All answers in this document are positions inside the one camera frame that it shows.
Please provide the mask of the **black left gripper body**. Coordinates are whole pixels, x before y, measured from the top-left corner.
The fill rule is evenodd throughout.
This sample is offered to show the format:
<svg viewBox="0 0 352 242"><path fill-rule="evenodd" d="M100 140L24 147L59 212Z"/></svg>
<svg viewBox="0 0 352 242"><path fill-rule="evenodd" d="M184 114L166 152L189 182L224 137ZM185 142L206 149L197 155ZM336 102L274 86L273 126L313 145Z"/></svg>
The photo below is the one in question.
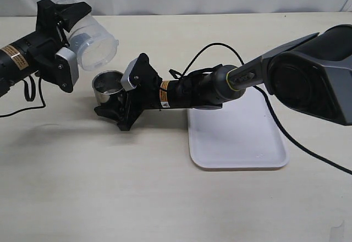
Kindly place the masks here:
<svg viewBox="0 0 352 242"><path fill-rule="evenodd" d="M31 38L28 53L34 60L36 75L57 85L54 75L55 54L62 47L69 48L70 44L66 36L68 32L60 26L58 19L55 18L55 4L51 0L37 2L35 36Z"/></svg>

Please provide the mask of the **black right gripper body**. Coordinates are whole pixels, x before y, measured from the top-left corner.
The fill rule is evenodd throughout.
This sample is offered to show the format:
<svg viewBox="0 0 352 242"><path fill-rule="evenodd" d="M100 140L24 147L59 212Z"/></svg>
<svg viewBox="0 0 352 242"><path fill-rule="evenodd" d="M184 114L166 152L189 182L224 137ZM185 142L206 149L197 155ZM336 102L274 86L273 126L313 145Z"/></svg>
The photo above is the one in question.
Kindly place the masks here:
<svg viewBox="0 0 352 242"><path fill-rule="evenodd" d="M140 81L137 88L126 92L125 121L118 121L117 126L121 131L129 131L138 117L146 109L158 109L161 107L159 91L162 78L150 65L146 53L140 53L139 60L133 75Z"/></svg>

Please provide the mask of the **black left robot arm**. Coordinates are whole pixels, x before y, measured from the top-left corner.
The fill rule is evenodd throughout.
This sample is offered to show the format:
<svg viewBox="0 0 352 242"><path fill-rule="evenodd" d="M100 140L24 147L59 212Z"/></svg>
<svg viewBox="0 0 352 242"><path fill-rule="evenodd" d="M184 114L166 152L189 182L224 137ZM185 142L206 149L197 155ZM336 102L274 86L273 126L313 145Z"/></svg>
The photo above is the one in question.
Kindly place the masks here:
<svg viewBox="0 0 352 242"><path fill-rule="evenodd" d="M1 95L31 74L73 92L79 70L67 33L91 10L86 2L38 1L35 31L1 48Z"/></svg>

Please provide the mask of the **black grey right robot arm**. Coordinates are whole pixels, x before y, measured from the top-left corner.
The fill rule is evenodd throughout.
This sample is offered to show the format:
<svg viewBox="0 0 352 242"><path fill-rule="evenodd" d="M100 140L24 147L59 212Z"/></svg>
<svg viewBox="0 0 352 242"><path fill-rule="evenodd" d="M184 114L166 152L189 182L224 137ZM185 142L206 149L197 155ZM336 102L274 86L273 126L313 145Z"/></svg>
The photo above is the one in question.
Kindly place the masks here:
<svg viewBox="0 0 352 242"><path fill-rule="evenodd" d="M351 25L336 25L278 46L241 66L219 64L163 80L142 53L125 72L95 77L106 95L95 113L128 131L147 109L220 109L248 87L264 84L288 108L340 125L351 124Z"/></svg>

